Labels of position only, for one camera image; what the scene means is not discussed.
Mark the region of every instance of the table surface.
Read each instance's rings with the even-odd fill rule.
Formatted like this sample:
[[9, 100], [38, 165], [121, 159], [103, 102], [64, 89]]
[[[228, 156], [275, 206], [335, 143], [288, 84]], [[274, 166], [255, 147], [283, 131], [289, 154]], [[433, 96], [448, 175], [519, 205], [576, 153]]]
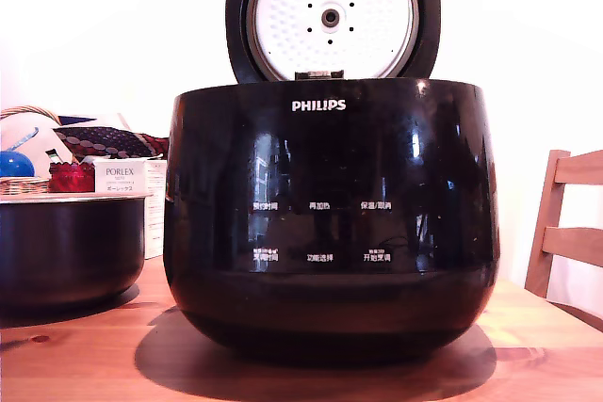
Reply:
[[78, 315], [0, 332], [2, 402], [603, 400], [603, 333], [506, 281], [455, 343], [379, 368], [237, 358], [177, 310], [160, 257], [111, 306]]

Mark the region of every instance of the rice cooker lid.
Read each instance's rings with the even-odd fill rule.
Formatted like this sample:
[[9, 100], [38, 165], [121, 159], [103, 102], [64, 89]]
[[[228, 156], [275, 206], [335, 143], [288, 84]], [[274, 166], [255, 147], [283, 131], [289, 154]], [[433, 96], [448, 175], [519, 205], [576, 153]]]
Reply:
[[440, 0], [226, 0], [227, 41], [241, 83], [430, 76]]

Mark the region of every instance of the wooden chair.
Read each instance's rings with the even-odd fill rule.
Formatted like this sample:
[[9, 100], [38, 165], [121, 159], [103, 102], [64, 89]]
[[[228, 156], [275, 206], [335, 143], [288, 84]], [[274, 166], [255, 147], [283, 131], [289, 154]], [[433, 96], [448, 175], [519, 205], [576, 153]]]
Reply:
[[[574, 157], [567, 151], [550, 152], [525, 286], [539, 297], [546, 297], [554, 255], [603, 267], [603, 230], [559, 228], [566, 184], [603, 185], [603, 151]], [[553, 304], [603, 331], [603, 319], [575, 307]]]

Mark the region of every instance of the red container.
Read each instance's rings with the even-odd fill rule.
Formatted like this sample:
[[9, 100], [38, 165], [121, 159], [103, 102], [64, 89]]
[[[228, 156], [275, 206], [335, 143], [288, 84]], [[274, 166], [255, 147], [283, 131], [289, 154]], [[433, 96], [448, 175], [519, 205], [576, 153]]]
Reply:
[[51, 193], [89, 193], [94, 191], [92, 164], [50, 164]]

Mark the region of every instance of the white inner lid plate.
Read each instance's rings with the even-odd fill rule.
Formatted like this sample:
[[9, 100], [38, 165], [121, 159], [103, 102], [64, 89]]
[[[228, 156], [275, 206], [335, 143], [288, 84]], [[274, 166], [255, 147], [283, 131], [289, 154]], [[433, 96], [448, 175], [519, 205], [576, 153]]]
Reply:
[[[327, 9], [339, 14], [336, 27], [324, 24]], [[250, 45], [270, 80], [341, 70], [347, 79], [395, 77], [417, 28], [416, 0], [251, 0], [248, 11]]]

